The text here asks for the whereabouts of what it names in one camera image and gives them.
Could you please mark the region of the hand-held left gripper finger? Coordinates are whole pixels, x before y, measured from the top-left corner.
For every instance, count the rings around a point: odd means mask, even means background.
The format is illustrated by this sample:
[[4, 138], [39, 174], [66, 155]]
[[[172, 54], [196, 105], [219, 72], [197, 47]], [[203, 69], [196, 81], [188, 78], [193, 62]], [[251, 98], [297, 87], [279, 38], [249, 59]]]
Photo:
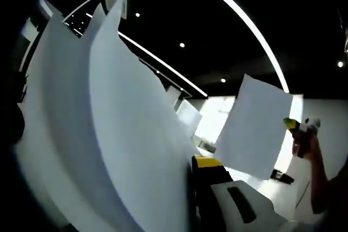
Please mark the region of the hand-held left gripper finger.
[[195, 202], [202, 231], [295, 231], [298, 223], [279, 215], [270, 199], [224, 165], [202, 155], [191, 158]]

